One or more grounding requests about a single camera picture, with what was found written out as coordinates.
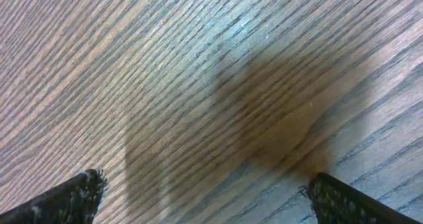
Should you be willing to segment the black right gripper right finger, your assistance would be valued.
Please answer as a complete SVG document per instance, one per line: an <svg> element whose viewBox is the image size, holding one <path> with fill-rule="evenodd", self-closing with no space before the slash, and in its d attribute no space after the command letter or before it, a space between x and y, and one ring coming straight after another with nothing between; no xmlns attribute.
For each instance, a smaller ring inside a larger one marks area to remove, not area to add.
<svg viewBox="0 0 423 224"><path fill-rule="evenodd" d="M310 181L306 196L319 224L419 224L325 172Z"/></svg>

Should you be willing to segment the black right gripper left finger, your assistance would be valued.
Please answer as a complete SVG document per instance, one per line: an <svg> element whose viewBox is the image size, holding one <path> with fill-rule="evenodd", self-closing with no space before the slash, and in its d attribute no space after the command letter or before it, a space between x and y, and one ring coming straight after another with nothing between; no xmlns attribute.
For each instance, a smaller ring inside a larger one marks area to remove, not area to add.
<svg viewBox="0 0 423 224"><path fill-rule="evenodd" d="M104 201L107 178L88 169L1 214L8 224L91 224Z"/></svg>

